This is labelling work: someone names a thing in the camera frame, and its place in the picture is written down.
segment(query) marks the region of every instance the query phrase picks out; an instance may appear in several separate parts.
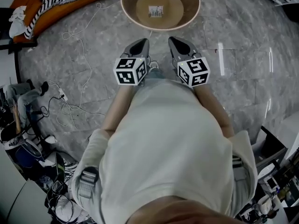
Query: shoe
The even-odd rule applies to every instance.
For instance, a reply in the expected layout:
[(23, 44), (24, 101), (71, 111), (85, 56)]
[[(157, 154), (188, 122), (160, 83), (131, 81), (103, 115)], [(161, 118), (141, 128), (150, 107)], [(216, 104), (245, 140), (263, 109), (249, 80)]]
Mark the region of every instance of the shoe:
[(45, 139), (45, 141), (49, 144), (55, 144), (58, 142), (54, 135), (50, 135), (48, 138)]
[(152, 61), (152, 62), (149, 64), (149, 67), (150, 67), (149, 72), (151, 72), (152, 69), (159, 69), (159, 64), (158, 64), (158, 62), (156, 62), (156, 61)]
[(143, 38), (129, 44), (123, 51), (121, 58), (127, 57), (148, 57), (150, 51), (150, 42)]
[(32, 89), (32, 90), (35, 89), (35, 87), (32, 84), (32, 81), (30, 79), (28, 79), (26, 82), (30, 85), (30, 89)]
[(41, 96), (43, 96), (49, 89), (49, 85), (48, 85), (48, 82), (44, 82), (41, 86), (41, 89), (42, 89), (42, 93), (41, 93)]

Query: leg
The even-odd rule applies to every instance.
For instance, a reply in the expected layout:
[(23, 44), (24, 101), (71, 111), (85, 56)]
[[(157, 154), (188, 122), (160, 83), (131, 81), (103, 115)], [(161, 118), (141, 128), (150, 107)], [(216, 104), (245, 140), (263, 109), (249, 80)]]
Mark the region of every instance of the leg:
[(41, 88), (33, 89), (18, 98), (18, 111), (20, 114), (21, 127), (24, 128), (27, 122), (26, 109), (27, 105), (36, 100), (42, 93)]
[(12, 106), (14, 104), (14, 101), (17, 101), (17, 97), (19, 95), (25, 94), (28, 91), (30, 91), (30, 85), (28, 83), (9, 85), (5, 94), (6, 99), (8, 101), (8, 105)]
[(145, 76), (145, 79), (165, 79), (165, 76), (162, 74), (162, 72), (159, 69), (158, 63), (157, 62), (152, 62), (152, 63), (151, 63), (152, 66), (146, 67), (148, 74)]

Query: plug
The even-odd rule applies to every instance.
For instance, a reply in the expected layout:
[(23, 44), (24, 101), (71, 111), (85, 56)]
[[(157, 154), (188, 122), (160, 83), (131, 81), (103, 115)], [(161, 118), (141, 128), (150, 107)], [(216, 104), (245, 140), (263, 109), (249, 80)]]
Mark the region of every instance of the plug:
[(59, 88), (58, 90), (59, 90), (59, 93), (60, 93), (60, 96), (62, 97), (62, 99), (64, 99), (65, 101), (68, 101), (68, 98), (65, 95), (64, 91), (61, 88)]

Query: wire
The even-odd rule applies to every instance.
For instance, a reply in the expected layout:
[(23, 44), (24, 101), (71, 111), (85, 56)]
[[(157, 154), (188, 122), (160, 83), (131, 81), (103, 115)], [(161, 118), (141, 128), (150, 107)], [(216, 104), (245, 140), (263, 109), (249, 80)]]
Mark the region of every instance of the wire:
[[(75, 173), (75, 171), (73, 171), (73, 172), (70, 174), (70, 176), (69, 176), (69, 177), (68, 177), (62, 184), (60, 184), (60, 185), (56, 188), (56, 190), (58, 190), (62, 185), (66, 184), (66, 182), (69, 181), (69, 180), (71, 179), (71, 177), (73, 176), (74, 173)], [(50, 207), (49, 207), (49, 203), (50, 203), (50, 201), (53, 199), (53, 198), (51, 198), (51, 199), (49, 200), (49, 198), (48, 198), (48, 194), (49, 194), (49, 192), (51, 191), (51, 189), (52, 189), (52, 187), (53, 187), (53, 185), (54, 185), (55, 182), (52, 183), (51, 187), (49, 188), (49, 190), (48, 190), (48, 192), (47, 192), (47, 194), (46, 194), (46, 198), (47, 198), (47, 200), (48, 200), (48, 208), (50, 208)]]
[[(79, 106), (78, 106), (78, 105), (71, 105), (71, 104), (69, 104), (67, 101), (65, 101), (65, 100), (63, 99), (63, 103), (62, 103), (62, 105), (60, 106), (59, 113), (58, 113), (57, 116), (56, 116), (56, 121), (57, 121), (57, 123), (59, 123), (59, 124), (60, 124), (61, 126), (63, 126), (63, 127), (67, 127), (68, 124), (65, 125), (65, 124), (62, 124), (62, 123), (60, 123), (60, 122), (58, 121), (58, 116), (59, 116), (61, 113), (62, 113), (63, 115), (66, 115), (66, 116), (71, 116), (71, 119), (72, 119), (72, 122), (73, 122), (73, 124), (74, 124), (74, 127), (75, 127), (77, 130), (80, 130), (80, 129), (78, 129), (77, 126), (76, 126), (76, 124), (75, 124), (75, 121), (77, 121), (77, 120), (74, 119), (74, 116), (73, 116), (73, 112), (74, 112), (74, 111), (76, 111), (76, 110), (81, 110), (81, 111), (83, 111), (83, 112), (85, 112), (85, 113), (88, 113), (88, 114), (91, 114), (91, 115), (102, 115), (102, 116), (104, 116), (104, 114), (102, 114), (102, 113), (90, 113), (90, 112), (87, 112), (87, 111), (85, 111), (84, 109), (81, 108), (81, 106), (82, 106), (82, 97), (83, 97), (84, 87), (85, 87), (85, 86), (87, 85), (87, 83), (89, 82), (89, 80), (90, 80), (90, 78), (91, 78), (91, 76), (92, 76), (92, 74), (93, 74), (93, 70), (92, 70), (92, 67), (91, 67), (91, 65), (89, 64), (89, 62), (88, 62), (88, 60), (87, 60), (87, 58), (86, 58), (86, 55), (85, 55), (85, 48), (84, 48), (84, 44), (83, 44), (83, 40), (82, 40), (81, 38), (77, 37), (76, 35), (78, 35), (79, 33), (83, 32), (84, 30), (87, 29), (87, 27), (89, 26), (89, 24), (91, 23), (91, 21), (94, 19), (95, 15), (98, 13), (99, 10), (101, 10), (101, 9), (107, 9), (107, 8), (109, 8), (109, 7), (113, 6), (113, 5), (115, 5), (115, 4), (118, 3), (118, 2), (120, 2), (120, 0), (117, 1), (117, 2), (115, 2), (115, 3), (113, 3), (113, 4), (111, 4), (111, 5), (109, 5), (109, 6), (107, 6), (107, 7), (102, 7), (102, 4), (101, 4), (100, 2), (98, 2), (98, 3), (96, 4), (96, 7), (98, 8), (98, 10), (94, 13), (94, 15), (92, 16), (92, 18), (90, 19), (90, 21), (88, 22), (88, 24), (85, 26), (84, 29), (82, 29), (81, 31), (78, 31), (78, 32), (76, 32), (76, 33), (74, 33), (74, 34), (71, 34), (71, 33), (69, 33), (69, 32), (64, 32), (64, 33), (62, 34), (62, 36), (61, 36), (62, 39), (64, 39), (64, 40), (68, 40), (68, 39), (70, 39), (71, 37), (74, 37), (74, 38), (76, 38), (77, 40), (79, 40), (79, 41), (81, 42), (81, 44), (82, 44), (82, 49), (83, 49), (83, 57), (84, 57), (86, 63), (88, 64), (88, 67), (89, 67), (89, 69), (90, 69), (89, 77), (88, 77), (88, 79), (86, 80), (86, 82), (83, 84), (83, 86), (82, 86), (82, 88), (81, 88), (81, 97), (80, 97), (80, 104), (79, 104)], [(60, 86), (59, 86), (57, 83), (55, 83), (54, 81), (52, 81), (52, 80), (49, 80), (49, 81), (48, 81), (48, 85), (49, 85), (49, 86), (54, 86), (54, 85), (55, 85), (58, 89), (60, 89)], [(49, 117), (49, 115), (50, 115), (49, 109), (46, 109), (46, 111), (47, 111), (47, 112), (45, 112), (45, 113), (42, 112), (42, 114), (44, 115), (44, 117), (45, 117), (45, 115), (46, 115), (46, 117)]]
[(50, 100), (49, 100), (49, 103), (48, 103), (48, 109), (45, 107), (45, 106), (42, 106), (41, 108), (40, 108), (40, 111), (41, 111), (41, 113), (42, 113), (42, 115), (44, 116), (44, 117), (49, 117), (50, 116), (50, 102), (51, 102), (51, 100), (52, 99), (57, 99), (57, 100), (60, 100), (60, 99), (62, 99), (63, 98), (63, 96), (61, 96), (60, 98), (56, 98), (56, 97), (52, 97)]
[(172, 58), (172, 65), (176, 69), (177, 67), (173, 64), (173, 60), (174, 60), (174, 58)]
[(48, 200), (48, 202), (50, 202), (50, 201), (51, 201), (52, 199), (54, 199), (54, 198), (59, 197), (59, 198), (57, 198), (57, 200), (56, 200), (56, 205), (55, 205), (55, 208), (56, 208), (56, 207), (57, 207), (58, 200), (59, 200), (62, 196), (64, 196), (66, 199), (68, 199), (68, 200), (71, 202), (71, 217), (70, 217), (70, 219), (69, 219), (67, 222), (61, 222), (61, 221), (60, 221), (60, 218), (56, 215), (56, 212), (53, 211), (53, 213), (55, 214), (55, 216), (57, 217), (57, 220), (58, 220), (60, 223), (68, 224), (68, 223), (71, 221), (71, 218), (72, 218), (73, 215), (74, 215), (74, 204), (73, 204), (72, 200), (69, 199), (69, 198), (68, 198), (66, 195), (64, 195), (64, 194), (59, 194), (59, 195), (57, 195), (57, 196), (51, 198), (50, 200)]
[(84, 30), (87, 29), (87, 27), (89, 26), (89, 24), (91, 23), (91, 21), (93, 20), (93, 18), (95, 17), (95, 15), (98, 13), (99, 10), (101, 10), (101, 9), (107, 9), (107, 8), (113, 6), (114, 4), (118, 3), (118, 2), (120, 2), (120, 0), (117, 1), (117, 2), (115, 2), (115, 3), (113, 3), (113, 4), (111, 4), (110, 6), (107, 6), (107, 7), (104, 7), (104, 8), (102, 8), (102, 4), (101, 4), (100, 2), (98, 2), (98, 3), (96, 4), (96, 7), (98, 8), (98, 10), (95, 12), (95, 14), (93, 15), (93, 17), (90, 19), (90, 21), (88, 22), (88, 24), (86, 25), (86, 27), (85, 27), (83, 30), (81, 30), (81, 31), (79, 31), (79, 32), (76, 32), (76, 33), (74, 33), (74, 34), (71, 34), (71, 33), (69, 33), (69, 32), (64, 32), (64, 33), (62, 34), (62, 36), (61, 36), (62, 39), (64, 39), (64, 40), (68, 40), (68, 39), (70, 39), (71, 37), (75, 37), (76, 39), (78, 39), (78, 40), (81, 41), (82, 48), (83, 48), (83, 57), (84, 57), (86, 63), (87, 63), (88, 66), (89, 66), (89, 69), (90, 69), (89, 77), (88, 77), (87, 81), (84, 83), (84, 85), (82, 86), (82, 89), (81, 89), (81, 99), (80, 99), (80, 105), (79, 105), (79, 107), (81, 107), (81, 105), (82, 105), (82, 97), (83, 97), (83, 90), (84, 90), (84, 87), (86, 86), (86, 84), (87, 84), (88, 81), (90, 80), (90, 78), (91, 78), (91, 76), (92, 76), (92, 74), (93, 74), (93, 70), (92, 70), (92, 67), (90, 66), (89, 62), (88, 62), (87, 59), (86, 59), (86, 56), (85, 56), (85, 49), (84, 49), (84, 44), (83, 44), (82, 39), (79, 38), (79, 37), (77, 37), (77, 36), (75, 36), (75, 35), (78, 35), (79, 33), (83, 32)]

